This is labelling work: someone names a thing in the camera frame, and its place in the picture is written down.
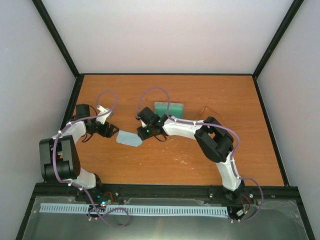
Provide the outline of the grey leather glasses case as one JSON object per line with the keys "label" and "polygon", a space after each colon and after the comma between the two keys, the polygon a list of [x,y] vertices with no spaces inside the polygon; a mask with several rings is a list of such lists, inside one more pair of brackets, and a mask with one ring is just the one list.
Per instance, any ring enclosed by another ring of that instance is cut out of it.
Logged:
{"label": "grey leather glasses case", "polygon": [[154,112],[162,117],[167,114],[167,108],[169,107],[168,114],[176,118],[182,119],[184,115],[184,104],[183,103],[170,103],[168,102],[155,102]]}

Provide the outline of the red thin-frame sunglasses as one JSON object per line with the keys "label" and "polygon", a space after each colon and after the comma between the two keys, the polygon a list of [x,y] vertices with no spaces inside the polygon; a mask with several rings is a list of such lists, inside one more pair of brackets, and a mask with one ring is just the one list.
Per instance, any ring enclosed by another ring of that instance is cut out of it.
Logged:
{"label": "red thin-frame sunglasses", "polygon": [[208,106],[204,106],[197,115],[196,120],[205,120],[207,117],[215,118],[222,126],[226,125],[224,118],[218,112]]}

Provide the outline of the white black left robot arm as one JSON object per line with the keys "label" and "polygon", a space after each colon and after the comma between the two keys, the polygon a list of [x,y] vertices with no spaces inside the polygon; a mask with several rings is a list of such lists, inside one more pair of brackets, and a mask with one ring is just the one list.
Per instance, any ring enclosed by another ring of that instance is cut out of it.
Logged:
{"label": "white black left robot arm", "polygon": [[104,188],[100,177],[81,167],[76,143],[82,137],[95,134],[111,138],[119,128],[107,121],[113,110],[101,105],[96,107],[96,115],[91,115],[91,106],[78,104],[75,115],[51,138],[39,142],[41,175],[45,182],[59,182],[86,189],[86,195],[92,201],[103,198]]}

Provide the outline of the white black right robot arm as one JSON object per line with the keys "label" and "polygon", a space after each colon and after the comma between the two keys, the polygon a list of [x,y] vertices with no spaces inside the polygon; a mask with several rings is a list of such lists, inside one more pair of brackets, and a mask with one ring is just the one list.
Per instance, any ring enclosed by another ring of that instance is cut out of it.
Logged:
{"label": "white black right robot arm", "polygon": [[234,159],[234,138],[231,130],[222,126],[214,117],[205,120],[186,120],[171,115],[159,116],[145,107],[137,113],[141,122],[137,134],[142,141],[163,136],[184,137],[195,140],[207,159],[214,162],[222,180],[222,195],[229,202],[240,198],[244,189]]}

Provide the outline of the light blue cleaning cloth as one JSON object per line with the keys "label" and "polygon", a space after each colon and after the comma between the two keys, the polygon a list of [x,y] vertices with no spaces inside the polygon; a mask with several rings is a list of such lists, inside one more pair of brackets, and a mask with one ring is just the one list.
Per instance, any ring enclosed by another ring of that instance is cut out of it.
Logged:
{"label": "light blue cleaning cloth", "polygon": [[116,137],[116,142],[126,146],[139,147],[143,141],[137,133],[120,130]]}

